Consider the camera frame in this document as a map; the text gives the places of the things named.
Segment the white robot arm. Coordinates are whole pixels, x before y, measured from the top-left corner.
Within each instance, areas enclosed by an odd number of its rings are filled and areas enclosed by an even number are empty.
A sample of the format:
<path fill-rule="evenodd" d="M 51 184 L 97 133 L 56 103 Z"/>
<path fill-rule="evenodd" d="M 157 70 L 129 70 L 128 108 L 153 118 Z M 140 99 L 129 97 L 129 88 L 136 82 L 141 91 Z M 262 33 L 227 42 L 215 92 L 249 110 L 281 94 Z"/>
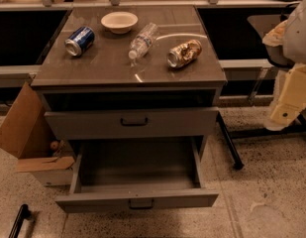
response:
<path fill-rule="evenodd" d="M 284 83 L 264 121 L 266 129 L 280 131 L 306 108 L 306 0 L 299 3 L 287 20 L 269 31 L 262 42 L 270 47 L 282 46 L 283 55 L 294 62 L 294 67 L 280 77 Z"/>

